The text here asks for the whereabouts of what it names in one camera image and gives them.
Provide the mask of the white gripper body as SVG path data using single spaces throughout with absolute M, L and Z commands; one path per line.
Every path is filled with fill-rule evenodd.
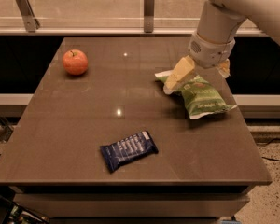
M 231 55 L 235 40 L 213 43 L 194 32 L 188 45 L 189 56 L 202 68 L 212 68 L 225 62 Z

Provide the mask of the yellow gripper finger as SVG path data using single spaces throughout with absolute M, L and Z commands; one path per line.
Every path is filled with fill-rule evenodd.
M 171 94 L 177 91 L 186 81 L 196 76 L 195 61 L 190 56 L 185 56 L 175 65 L 174 70 L 164 83 L 163 91 Z
M 229 77 L 230 76 L 230 60 L 226 59 L 224 62 L 220 63 L 217 67 L 217 70 L 224 78 Z

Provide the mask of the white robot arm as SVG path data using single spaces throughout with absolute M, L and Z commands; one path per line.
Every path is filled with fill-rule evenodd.
M 231 59 L 237 93 L 280 94 L 280 0 L 206 0 L 189 56 L 202 68 Z

